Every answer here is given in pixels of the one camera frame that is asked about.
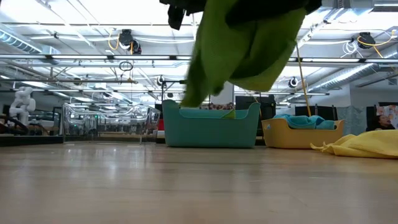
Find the glass enclosure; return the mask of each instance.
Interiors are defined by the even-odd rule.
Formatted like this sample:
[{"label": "glass enclosure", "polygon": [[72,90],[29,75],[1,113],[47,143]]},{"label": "glass enclosure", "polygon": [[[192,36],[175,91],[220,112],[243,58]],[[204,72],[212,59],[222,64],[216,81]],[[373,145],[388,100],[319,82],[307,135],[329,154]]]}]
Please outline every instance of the glass enclosure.
[{"label": "glass enclosure", "polygon": [[136,105],[127,111],[95,111],[62,106],[64,142],[156,142],[160,111]]}]

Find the floor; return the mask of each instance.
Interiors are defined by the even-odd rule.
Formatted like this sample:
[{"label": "floor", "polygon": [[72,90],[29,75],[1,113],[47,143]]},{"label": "floor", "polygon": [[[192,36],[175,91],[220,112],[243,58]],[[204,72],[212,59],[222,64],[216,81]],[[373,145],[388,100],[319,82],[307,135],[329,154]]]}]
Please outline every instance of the floor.
[{"label": "floor", "polygon": [[6,223],[397,223],[398,161],[311,150],[0,147]]}]

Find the yellow bin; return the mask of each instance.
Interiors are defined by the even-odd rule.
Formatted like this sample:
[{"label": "yellow bin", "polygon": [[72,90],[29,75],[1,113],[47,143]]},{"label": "yellow bin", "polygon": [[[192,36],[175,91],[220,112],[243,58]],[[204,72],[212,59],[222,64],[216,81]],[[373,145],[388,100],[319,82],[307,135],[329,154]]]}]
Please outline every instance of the yellow bin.
[{"label": "yellow bin", "polygon": [[267,147],[311,149],[310,143],[322,146],[343,137],[344,121],[335,121],[335,130],[291,129],[283,118],[261,121]]}]

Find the teal plastic tub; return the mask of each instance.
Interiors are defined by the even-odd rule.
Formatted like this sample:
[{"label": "teal plastic tub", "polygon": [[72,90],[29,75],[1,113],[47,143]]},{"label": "teal plastic tub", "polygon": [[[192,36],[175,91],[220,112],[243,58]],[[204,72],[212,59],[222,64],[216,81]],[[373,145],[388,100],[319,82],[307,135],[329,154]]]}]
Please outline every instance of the teal plastic tub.
[{"label": "teal plastic tub", "polygon": [[166,144],[171,147],[250,148],[256,143],[260,104],[237,110],[235,119],[222,118],[227,110],[180,109],[163,101]]}]

